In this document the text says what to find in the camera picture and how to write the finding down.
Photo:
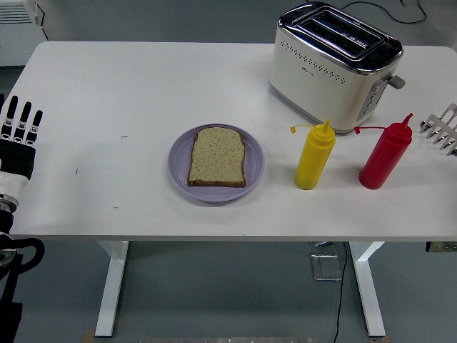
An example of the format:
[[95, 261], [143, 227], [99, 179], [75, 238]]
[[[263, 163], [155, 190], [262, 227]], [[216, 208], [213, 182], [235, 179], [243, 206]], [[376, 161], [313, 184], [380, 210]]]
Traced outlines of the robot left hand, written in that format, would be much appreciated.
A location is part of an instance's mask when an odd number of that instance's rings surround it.
[[34, 145], [43, 117], [38, 110], [31, 115], [32, 104], [26, 102], [15, 119], [19, 98], [14, 95], [7, 104], [1, 123], [1, 197], [15, 197], [31, 179], [36, 150]]

